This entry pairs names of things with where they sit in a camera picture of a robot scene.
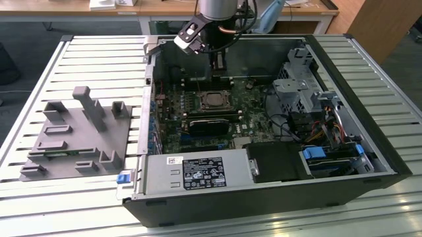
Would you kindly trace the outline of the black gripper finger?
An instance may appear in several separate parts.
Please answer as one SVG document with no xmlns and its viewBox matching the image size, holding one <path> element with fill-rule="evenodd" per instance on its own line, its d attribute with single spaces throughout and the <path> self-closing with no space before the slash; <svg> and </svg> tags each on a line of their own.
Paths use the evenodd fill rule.
<svg viewBox="0 0 422 237">
<path fill-rule="evenodd" d="M 225 51 L 210 53 L 210 75 L 218 77 L 226 71 Z"/>
</svg>

